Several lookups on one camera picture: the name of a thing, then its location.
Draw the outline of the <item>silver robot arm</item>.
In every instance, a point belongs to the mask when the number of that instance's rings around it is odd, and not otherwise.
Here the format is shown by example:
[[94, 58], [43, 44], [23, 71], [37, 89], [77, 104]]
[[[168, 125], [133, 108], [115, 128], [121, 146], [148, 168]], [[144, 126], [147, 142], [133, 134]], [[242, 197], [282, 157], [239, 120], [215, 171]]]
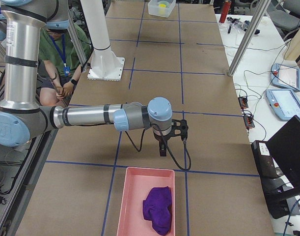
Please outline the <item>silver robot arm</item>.
[[3, 0], [6, 17], [4, 98], [0, 101], [0, 144], [15, 147], [53, 129], [65, 126], [112, 124], [118, 131], [152, 129], [166, 155], [172, 131], [172, 108], [163, 97], [148, 105], [100, 105], [61, 107], [58, 102], [36, 101], [36, 79], [42, 28], [67, 30], [68, 2], [65, 0]]

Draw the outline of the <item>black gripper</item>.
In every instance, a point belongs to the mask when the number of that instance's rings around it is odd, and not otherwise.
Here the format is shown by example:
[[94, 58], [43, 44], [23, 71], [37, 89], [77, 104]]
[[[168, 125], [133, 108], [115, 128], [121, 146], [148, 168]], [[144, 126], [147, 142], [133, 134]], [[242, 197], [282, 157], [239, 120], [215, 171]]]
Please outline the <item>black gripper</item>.
[[164, 157], [166, 156], [166, 145], [168, 143], [168, 140], [171, 138], [171, 135], [158, 135], [156, 133], [154, 133], [154, 137], [157, 141], [159, 141], [159, 147], [160, 147], [160, 156]]

